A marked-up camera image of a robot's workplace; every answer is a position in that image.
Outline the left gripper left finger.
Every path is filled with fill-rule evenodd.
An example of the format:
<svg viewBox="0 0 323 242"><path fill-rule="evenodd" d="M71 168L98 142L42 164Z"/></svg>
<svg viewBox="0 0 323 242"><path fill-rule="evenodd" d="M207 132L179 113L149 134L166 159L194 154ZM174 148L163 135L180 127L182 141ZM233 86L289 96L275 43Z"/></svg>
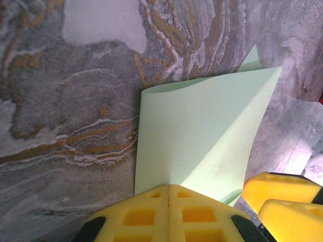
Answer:
<svg viewBox="0 0 323 242"><path fill-rule="evenodd" d="M169 186L132 196L92 214L72 241L168 241Z"/></svg>

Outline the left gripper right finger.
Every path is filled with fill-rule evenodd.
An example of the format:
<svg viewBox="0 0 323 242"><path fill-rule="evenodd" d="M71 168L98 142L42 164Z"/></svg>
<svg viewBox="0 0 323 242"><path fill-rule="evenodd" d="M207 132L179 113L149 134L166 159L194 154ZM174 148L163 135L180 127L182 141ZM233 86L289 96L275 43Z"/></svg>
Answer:
<svg viewBox="0 0 323 242"><path fill-rule="evenodd" d="M169 241L267 241L241 210L180 185L169 186Z"/></svg>

